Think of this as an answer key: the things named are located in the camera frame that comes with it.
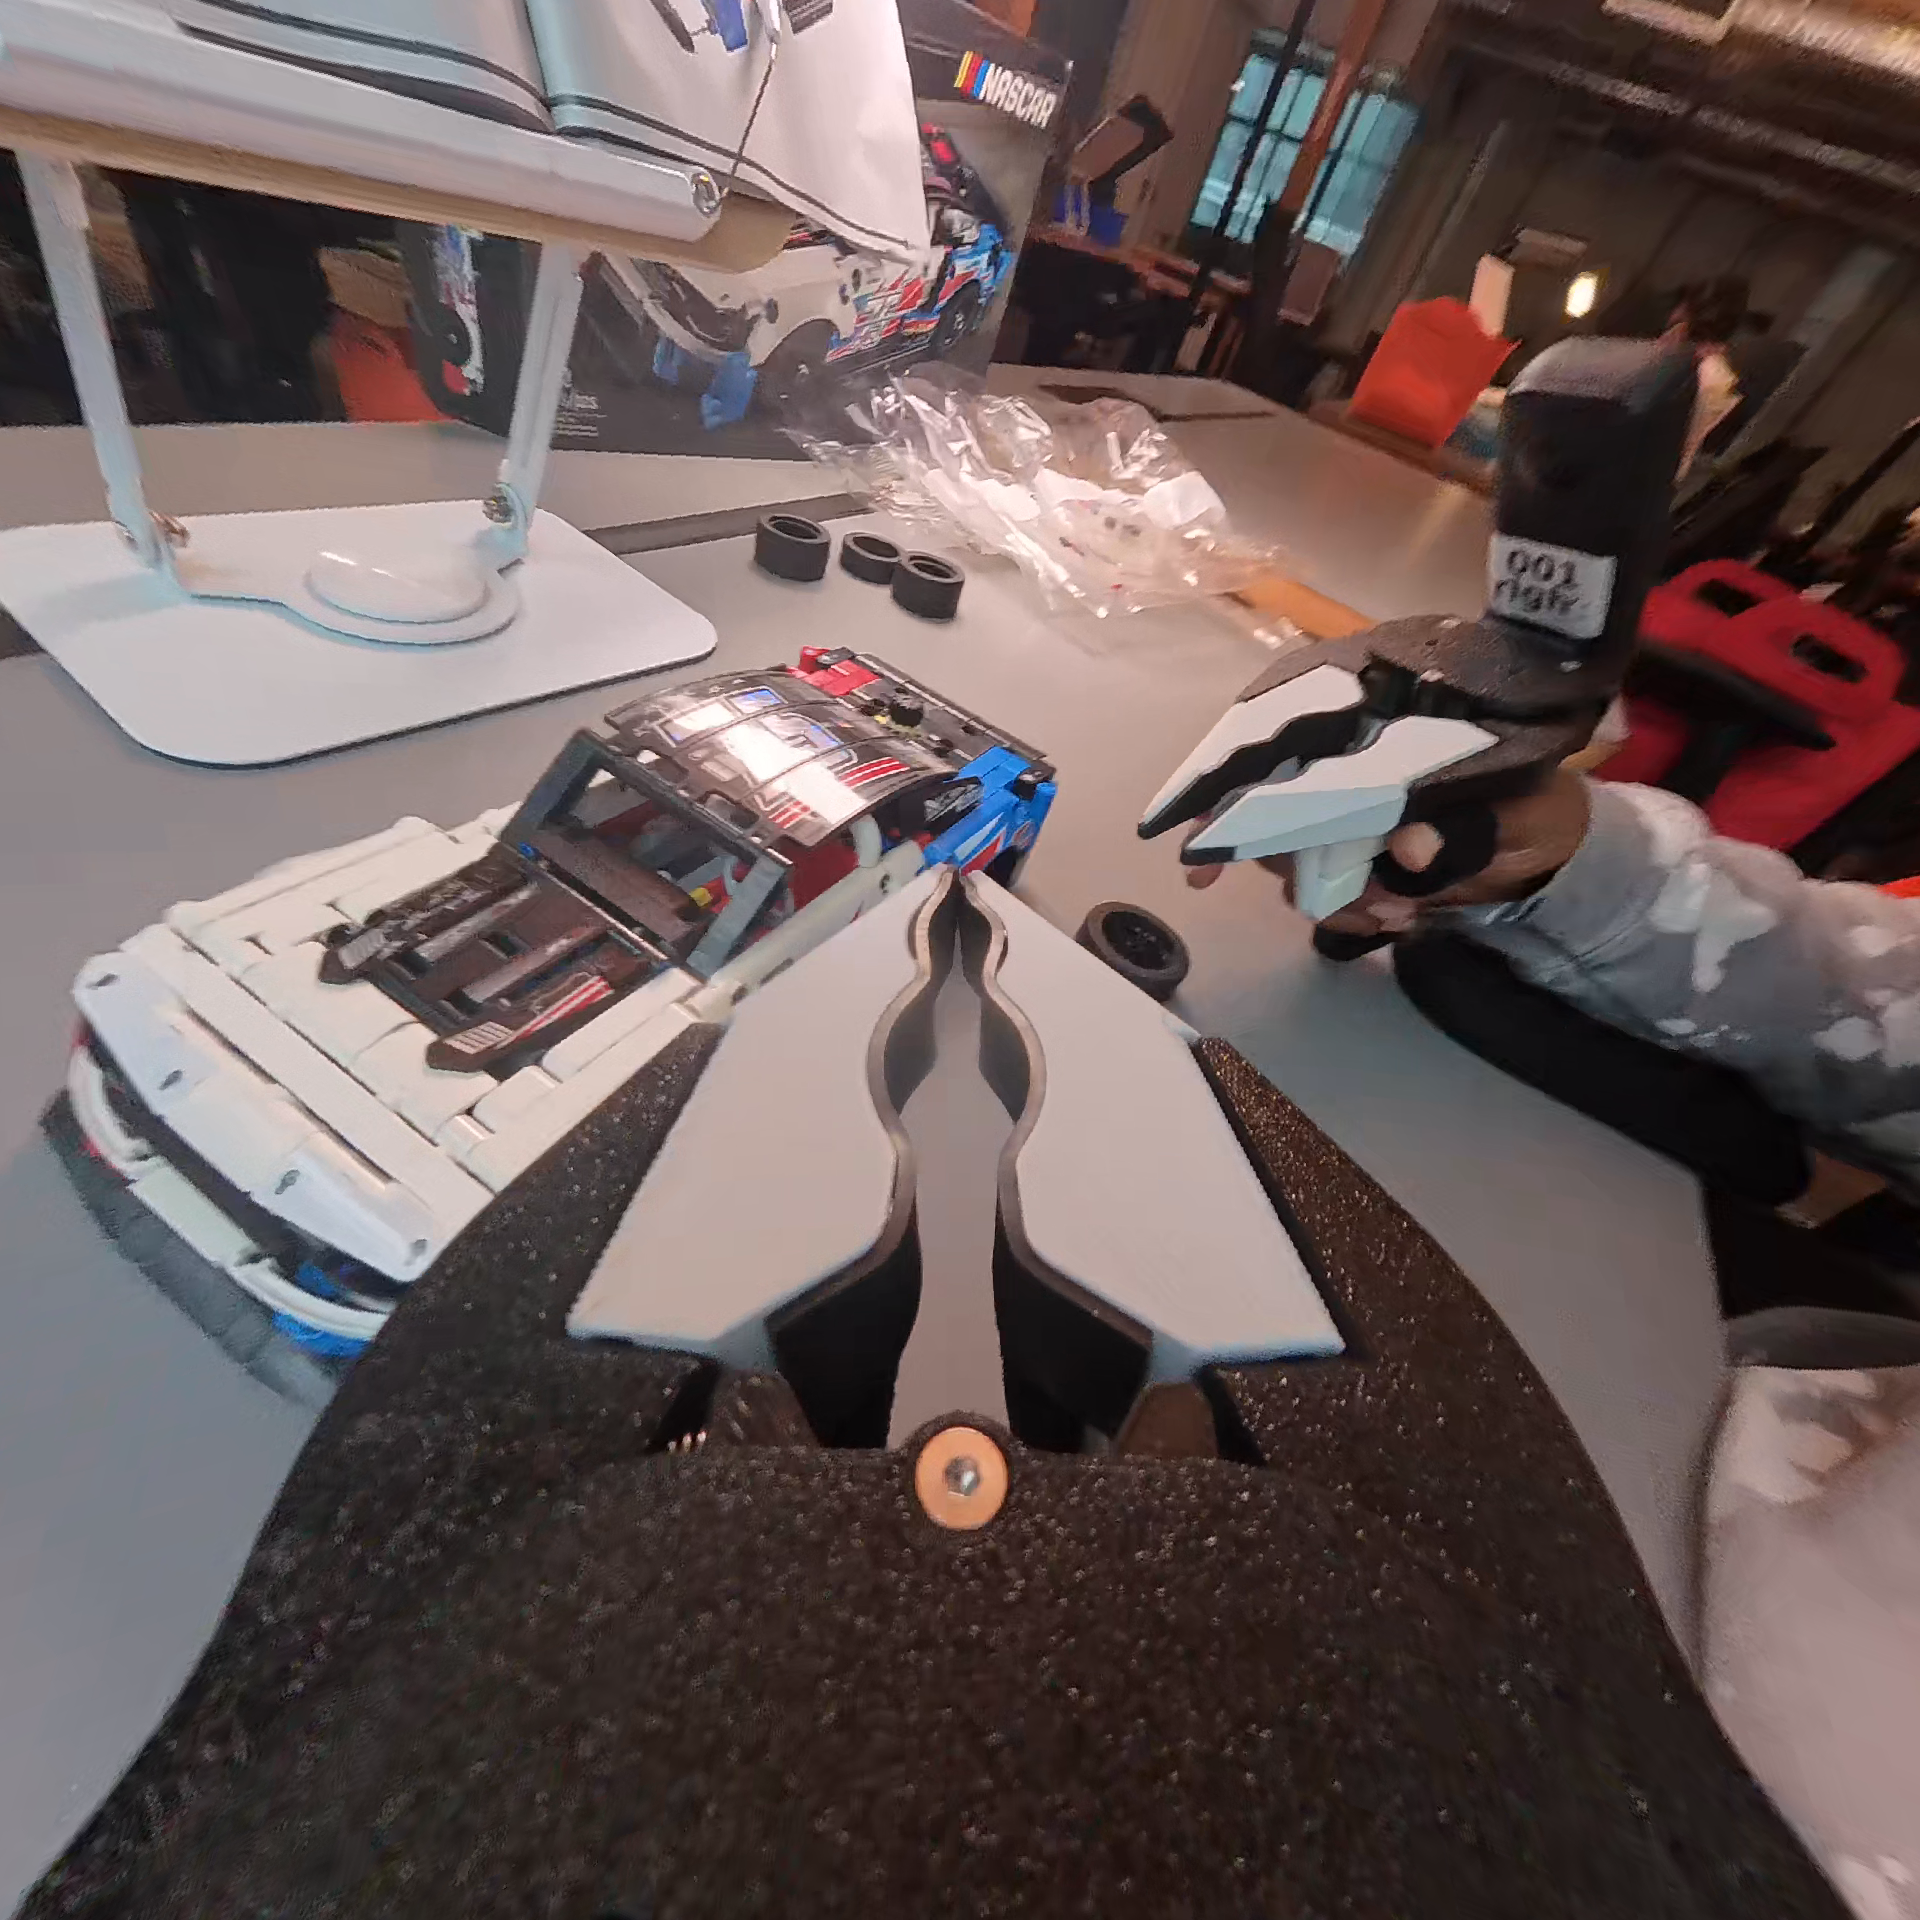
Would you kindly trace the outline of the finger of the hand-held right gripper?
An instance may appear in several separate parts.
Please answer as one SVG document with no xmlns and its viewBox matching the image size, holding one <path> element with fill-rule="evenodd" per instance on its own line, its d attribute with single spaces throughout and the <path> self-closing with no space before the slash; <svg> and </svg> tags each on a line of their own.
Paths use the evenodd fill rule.
<svg viewBox="0 0 1920 1920">
<path fill-rule="evenodd" d="M 1399 827 L 1412 782 L 1498 748 L 1498 733 L 1440 716 L 1394 720 L 1367 748 L 1313 758 L 1221 802 L 1187 844 L 1187 867 L 1308 853 Z"/>
<path fill-rule="evenodd" d="M 1239 790 L 1357 750 L 1363 716 L 1359 674 L 1336 662 L 1251 692 L 1172 769 L 1137 814 L 1137 838 L 1164 838 L 1214 814 Z"/>
</svg>

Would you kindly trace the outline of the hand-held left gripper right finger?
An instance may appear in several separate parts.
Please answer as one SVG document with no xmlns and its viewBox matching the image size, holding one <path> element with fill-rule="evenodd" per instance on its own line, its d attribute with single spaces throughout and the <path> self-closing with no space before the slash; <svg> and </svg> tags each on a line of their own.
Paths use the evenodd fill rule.
<svg viewBox="0 0 1920 1920">
<path fill-rule="evenodd" d="M 971 875 L 964 893 L 979 1073 L 1010 1120 L 1010 1253 L 1108 1314 L 1149 1378 L 1336 1358 L 1336 1319 L 1199 1033 L 996 882 Z"/>
</svg>

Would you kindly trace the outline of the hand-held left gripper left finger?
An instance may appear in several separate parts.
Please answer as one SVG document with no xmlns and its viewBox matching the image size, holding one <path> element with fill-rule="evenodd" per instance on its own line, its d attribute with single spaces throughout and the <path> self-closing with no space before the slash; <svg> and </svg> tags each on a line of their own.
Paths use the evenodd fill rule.
<svg viewBox="0 0 1920 1920">
<path fill-rule="evenodd" d="M 567 1314 L 581 1340 L 768 1373 L 775 1319 L 908 1204 L 886 1041 L 932 992 L 932 869 L 743 1001 Z"/>
</svg>

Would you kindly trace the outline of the black toy car tire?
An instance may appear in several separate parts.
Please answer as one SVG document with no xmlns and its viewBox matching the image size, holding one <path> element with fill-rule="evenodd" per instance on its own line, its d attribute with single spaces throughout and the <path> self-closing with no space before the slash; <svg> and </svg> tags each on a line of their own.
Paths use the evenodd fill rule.
<svg viewBox="0 0 1920 1920">
<path fill-rule="evenodd" d="M 1086 917 L 1082 917 L 1082 926 L 1079 926 L 1079 934 L 1075 934 L 1075 939 L 1079 939 L 1079 946 L 1082 946 L 1082 949 L 1086 949 L 1096 959 L 1104 959 L 1111 971 L 1117 971 L 1117 968 L 1115 968 L 1115 958 L 1111 958 L 1108 939 L 1098 935 L 1098 919 L 1104 919 L 1108 912 L 1117 912 L 1117 910 L 1137 910 L 1137 912 L 1156 917 L 1149 910 L 1131 905 L 1131 902 L 1104 902 L 1104 905 L 1086 910 Z M 1156 1004 L 1166 1004 L 1166 1001 L 1172 1001 L 1172 996 L 1174 996 L 1174 992 L 1187 984 L 1187 975 L 1182 975 L 1178 984 L 1174 984 L 1174 982 L 1143 982 L 1137 971 L 1117 971 L 1117 975 L 1121 975 L 1121 982 L 1131 982 L 1131 984 L 1135 984 L 1143 996 L 1149 996 Z"/>
</svg>

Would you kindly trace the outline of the person's right forearm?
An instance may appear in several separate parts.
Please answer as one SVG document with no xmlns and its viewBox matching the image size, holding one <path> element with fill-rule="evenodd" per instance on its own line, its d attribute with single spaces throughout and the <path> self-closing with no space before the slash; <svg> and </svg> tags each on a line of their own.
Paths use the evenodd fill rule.
<svg viewBox="0 0 1920 1920">
<path fill-rule="evenodd" d="M 1917 902 L 1812 882 L 1652 785 L 1588 782 L 1588 832 L 1464 927 L 1518 982 L 1736 1073 L 1818 1148 L 1917 1195 Z"/>
</svg>

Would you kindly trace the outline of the person's right hand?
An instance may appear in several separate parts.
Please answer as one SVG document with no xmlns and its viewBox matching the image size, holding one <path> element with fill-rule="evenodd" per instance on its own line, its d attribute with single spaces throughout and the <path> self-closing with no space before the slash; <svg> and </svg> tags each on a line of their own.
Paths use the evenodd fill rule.
<svg viewBox="0 0 1920 1920">
<path fill-rule="evenodd" d="M 1589 794 L 1579 774 L 1552 774 L 1543 785 L 1469 802 L 1387 832 L 1363 893 L 1313 926 L 1313 954 L 1347 963 L 1484 905 L 1510 905 L 1538 893 L 1582 844 Z"/>
</svg>

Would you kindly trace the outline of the orange plastic bin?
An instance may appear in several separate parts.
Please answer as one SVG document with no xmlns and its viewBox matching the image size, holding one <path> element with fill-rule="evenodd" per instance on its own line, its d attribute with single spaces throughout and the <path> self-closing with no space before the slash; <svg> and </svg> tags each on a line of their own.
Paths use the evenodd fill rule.
<svg viewBox="0 0 1920 1920">
<path fill-rule="evenodd" d="M 1510 361 L 1514 342 L 1455 297 L 1406 303 L 1357 379 L 1345 422 L 1440 449 Z"/>
</svg>

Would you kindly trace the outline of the clear plastic bags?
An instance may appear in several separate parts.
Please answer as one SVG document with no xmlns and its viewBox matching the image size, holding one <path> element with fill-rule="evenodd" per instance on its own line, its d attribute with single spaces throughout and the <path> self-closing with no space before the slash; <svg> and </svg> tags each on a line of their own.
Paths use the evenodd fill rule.
<svg viewBox="0 0 1920 1920">
<path fill-rule="evenodd" d="M 912 369 L 792 402 L 783 436 L 935 549 L 1018 568 L 1047 613 L 1117 621 L 1287 574 L 1137 402 L 1029 402 Z"/>
</svg>

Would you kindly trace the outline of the red plastic carrier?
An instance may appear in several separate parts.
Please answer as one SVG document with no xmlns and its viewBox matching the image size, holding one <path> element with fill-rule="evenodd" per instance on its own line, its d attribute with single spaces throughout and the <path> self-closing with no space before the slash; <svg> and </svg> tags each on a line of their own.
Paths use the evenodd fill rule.
<svg viewBox="0 0 1920 1920">
<path fill-rule="evenodd" d="M 1652 588 L 1597 782 L 1673 794 L 1809 878 L 1917 882 L 1917 650 L 1755 565 Z"/>
</svg>

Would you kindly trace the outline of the toy brick race car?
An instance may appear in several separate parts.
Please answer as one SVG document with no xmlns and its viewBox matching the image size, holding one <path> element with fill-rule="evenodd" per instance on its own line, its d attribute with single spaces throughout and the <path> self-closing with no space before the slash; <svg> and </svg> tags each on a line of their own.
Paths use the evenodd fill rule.
<svg viewBox="0 0 1920 1920">
<path fill-rule="evenodd" d="M 1018 878 L 1050 763 L 857 650 L 637 695 L 510 810 L 179 902 L 73 988 L 45 1130 L 95 1228 L 287 1402 L 688 1029 L 930 869 Z"/>
</svg>

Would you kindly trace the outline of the window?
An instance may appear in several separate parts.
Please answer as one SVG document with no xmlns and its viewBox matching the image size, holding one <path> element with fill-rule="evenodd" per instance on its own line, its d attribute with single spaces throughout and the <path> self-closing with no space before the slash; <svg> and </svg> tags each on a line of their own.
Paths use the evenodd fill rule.
<svg viewBox="0 0 1920 1920">
<path fill-rule="evenodd" d="M 1307 48 L 1283 69 L 1283 36 L 1254 36 L 1228 90 L 1214 159 L 1195 195 L 1182 244 L 1195 253 L 1225 235 L 1228 257 L 1256 238 L 1266 209 L 1287 192 L 1328 88 L 1334 57 Z M 1318 175 L 1299 215 L 1299 238 L 1351 257 L 1379 209 L 1379 198 L 1422 126 L 1422 113 L 1394 69 L 1367 73 L 1345 101 Z"/>
</svg>

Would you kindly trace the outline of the toy car box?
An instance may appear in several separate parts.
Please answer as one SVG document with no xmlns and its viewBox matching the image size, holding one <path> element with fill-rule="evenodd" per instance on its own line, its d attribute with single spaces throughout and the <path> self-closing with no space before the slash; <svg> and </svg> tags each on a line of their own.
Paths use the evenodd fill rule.
<svg viewBox="0 0 1920 1920">
<path fill-rule="evenodd" d="M 893 10 L 922 118 L 923 244 L 886 253 L 792 217 L 746 273 L 598 257 L 565 445 L 786 458 L 783 412 L 824 387 L 918 361 L 988 364 L 1067 59 L 985 6 Z"/>
</svg>

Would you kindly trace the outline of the white book stand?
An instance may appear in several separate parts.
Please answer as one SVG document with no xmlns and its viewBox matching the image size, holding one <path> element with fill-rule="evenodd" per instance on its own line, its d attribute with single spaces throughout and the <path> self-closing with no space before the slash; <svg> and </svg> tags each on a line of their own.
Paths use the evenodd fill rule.
<svg viewBox="0 0 1920 1920">
<path fill-rule="evenodd" d="M 230 51 L 144 6 L 5 6 L 11 146 L 107 520 L 5 532 L 5 613 L 144 750 L 280 765 L 713 656 L 713 625 L 538 510 L 590 253 L 768 264 L 792 215 Z M 78 162 L 538 246 L 497 483 L 476 506 L 157 515 L 107 342 Z"/>
</svg>

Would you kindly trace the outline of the open instruction booklet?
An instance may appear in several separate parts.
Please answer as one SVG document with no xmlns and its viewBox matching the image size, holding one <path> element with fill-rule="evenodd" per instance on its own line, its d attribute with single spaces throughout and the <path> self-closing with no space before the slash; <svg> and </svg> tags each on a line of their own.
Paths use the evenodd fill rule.
<svg viewBox="0 0 1920 1920">
<path fill-rule="evenodd" d="M 161 6 L 198 39 L 676 162 L 857 246 L 923 244 L 893 6 Z"/>
</svg>

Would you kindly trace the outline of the person's grey patterned sweatshirt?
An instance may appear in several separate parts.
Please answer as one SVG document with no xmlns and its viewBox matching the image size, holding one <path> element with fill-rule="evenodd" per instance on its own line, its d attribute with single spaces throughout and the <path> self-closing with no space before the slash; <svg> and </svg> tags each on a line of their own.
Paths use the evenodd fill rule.
<svg viewBox="0 0 1920 1920">
<path fill-rule="evenodd" d="M 1697 1653 L 1854 1917 L 1917 1917 L 1917 1321 L 1760 1311 L 1705 1463 Z"/>
</svg>

